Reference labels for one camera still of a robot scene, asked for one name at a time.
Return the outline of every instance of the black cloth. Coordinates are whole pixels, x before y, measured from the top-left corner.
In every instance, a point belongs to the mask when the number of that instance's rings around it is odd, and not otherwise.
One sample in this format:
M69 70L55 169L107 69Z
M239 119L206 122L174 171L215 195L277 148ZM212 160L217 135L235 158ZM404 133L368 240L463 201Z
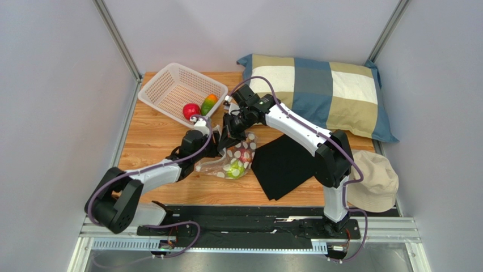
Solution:
M314 157L287 135L257 148L252 170L269 200L279 200L315 174Z

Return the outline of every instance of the wooden surface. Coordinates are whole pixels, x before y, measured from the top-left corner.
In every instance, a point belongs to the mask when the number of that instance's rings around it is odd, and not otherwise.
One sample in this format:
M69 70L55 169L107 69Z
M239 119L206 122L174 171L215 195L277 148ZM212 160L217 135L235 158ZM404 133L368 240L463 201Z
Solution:
M156 73L146 73L143 85ZM240 72L203 73L228 87L242 81ZM222 124L223 108L212 116L213 126ZM128 136L122 151L119 168L136 169L157 163L168 156L181 143L188 128L164 114L137 101ZM250 128L259 138L258 146L275 140L281 132L266 127ZM371 139L354 136L348 132L352 149L374 152ZM238 180L226 180L193 172L186 179L161 186L142 196L142 202L157 200L166 204L191 205L277 205L323 206L323 187L313 177L278 201L269 201L252 171Z

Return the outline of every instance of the laundry basket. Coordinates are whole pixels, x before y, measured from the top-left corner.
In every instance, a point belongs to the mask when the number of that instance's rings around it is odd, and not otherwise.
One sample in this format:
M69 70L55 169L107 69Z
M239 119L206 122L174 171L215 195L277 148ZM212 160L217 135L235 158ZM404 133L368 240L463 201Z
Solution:
M183 107L189 103L201 107L205 98L214 94L218 101L206 115L210 117L220 106L228 88L214 79L178 63L168 64L141 89L138 98L179 123L193 128L193 122L183 116Z

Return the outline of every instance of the gray wall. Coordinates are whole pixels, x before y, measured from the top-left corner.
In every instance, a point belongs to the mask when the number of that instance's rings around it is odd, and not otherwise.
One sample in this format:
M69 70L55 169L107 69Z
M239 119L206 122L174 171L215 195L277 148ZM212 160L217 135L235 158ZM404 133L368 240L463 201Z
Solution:
M65 271L134 80L92 1L2 1L0 40L0 270Z
M400 175L433 271L483 271L483 2L413 0L377 60Z
M251 54L364 63L398 0L106 0L136 64L236 71Z

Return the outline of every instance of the pillow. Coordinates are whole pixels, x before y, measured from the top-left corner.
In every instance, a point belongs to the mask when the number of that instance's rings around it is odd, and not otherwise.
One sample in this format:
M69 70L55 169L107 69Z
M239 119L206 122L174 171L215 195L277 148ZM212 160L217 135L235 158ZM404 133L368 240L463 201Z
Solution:
M237 62L243 78L264 76L287 107L322 128L348 130L382 142L398 142L384 109L378 68L251 54ZM260 97L271 93L263 80L250 80Z

